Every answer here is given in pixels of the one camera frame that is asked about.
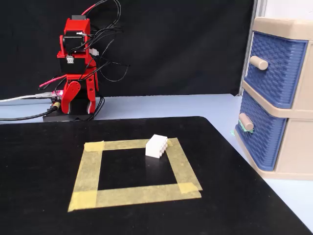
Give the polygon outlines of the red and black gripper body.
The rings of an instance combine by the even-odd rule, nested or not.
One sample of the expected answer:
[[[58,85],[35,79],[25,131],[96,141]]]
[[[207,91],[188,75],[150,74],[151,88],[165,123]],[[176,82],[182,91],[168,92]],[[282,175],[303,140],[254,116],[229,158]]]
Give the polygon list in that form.
[[[67,52],[59,51],[57,58],[61,73],[66,74],[68,80],[97,79],[96,62],[90,53],[75,52],[68,56]]]

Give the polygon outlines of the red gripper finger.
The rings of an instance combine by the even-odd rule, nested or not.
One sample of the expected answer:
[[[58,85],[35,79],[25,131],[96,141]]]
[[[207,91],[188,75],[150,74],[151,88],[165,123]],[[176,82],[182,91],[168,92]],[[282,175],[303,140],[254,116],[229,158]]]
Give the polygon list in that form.
[[[95,112],[96,106],[96,92],[99,91],[97,73],[91,75],[86,79],[87,94],[89,99],[89,104],[87,107],[88,114],[93,114]]]
[[[66,83],[63,89],[63,96],[61,100],[61,109],[64,114],[69,114],[70,112],[70,103],[76,97],[81,89],[81,85],[77,81],[72,81]]]

